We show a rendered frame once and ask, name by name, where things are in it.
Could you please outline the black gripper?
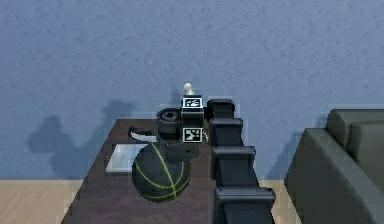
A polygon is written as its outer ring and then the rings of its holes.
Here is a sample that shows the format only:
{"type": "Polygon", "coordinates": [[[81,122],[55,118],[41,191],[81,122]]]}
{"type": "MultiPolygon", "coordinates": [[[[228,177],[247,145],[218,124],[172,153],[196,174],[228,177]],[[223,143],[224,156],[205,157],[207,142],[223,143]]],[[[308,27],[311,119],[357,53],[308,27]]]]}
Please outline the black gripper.
{"type": "Polygon", "coordinates": [[[178,108],[165,108],[157,113],[157,130],[130,126],[128,134],[131,138],[155,143],[165,151],[170,161],[186,161],[199,156],[200,128],[188,127],[178,108]]]}

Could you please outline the black and yellow basketball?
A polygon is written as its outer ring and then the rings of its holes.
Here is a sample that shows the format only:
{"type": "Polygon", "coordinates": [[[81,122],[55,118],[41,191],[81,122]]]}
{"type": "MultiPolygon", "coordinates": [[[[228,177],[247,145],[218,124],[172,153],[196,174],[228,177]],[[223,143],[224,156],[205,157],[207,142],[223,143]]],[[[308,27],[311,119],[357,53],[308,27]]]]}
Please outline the black and yellow basketball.
{"type": "Polygon", "coordinates": [[[146,200],[165,203],[175,200],[188,187],[191,178],[189,160],[172,161],[157,144],[142,148],[132,163],[132,182],[146,200]]]}

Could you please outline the dark brown wooden table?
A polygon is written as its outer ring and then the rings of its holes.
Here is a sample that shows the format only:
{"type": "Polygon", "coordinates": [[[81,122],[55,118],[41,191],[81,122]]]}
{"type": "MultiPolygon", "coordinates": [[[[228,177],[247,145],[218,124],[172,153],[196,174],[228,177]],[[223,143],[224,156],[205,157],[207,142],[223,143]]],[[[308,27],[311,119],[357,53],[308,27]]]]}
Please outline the dark brown wooden table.
{"type": "Polygon", "coordinates": [[[152,119],[115,122],[61,224],[211,224],[215,182],[209,178],[210,147],[202,144],[192,160],[189,186],[180,197],[153,203],[141,197],[131,176],[105,172],[114,147],[133,144],[128,128],[154,129],[152,119]]]}

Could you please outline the dark grey sofa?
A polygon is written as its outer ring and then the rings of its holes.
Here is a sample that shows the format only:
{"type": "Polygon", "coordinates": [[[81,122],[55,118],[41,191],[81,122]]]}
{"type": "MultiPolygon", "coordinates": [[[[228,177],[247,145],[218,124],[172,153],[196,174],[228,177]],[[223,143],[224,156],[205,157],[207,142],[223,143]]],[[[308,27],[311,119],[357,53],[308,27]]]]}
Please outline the dark grey sofa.
{"type": "Polygon", "coordinates": [[[384,224],[384,109],[333,109],[284,180],[302,224],[384,224]]]}

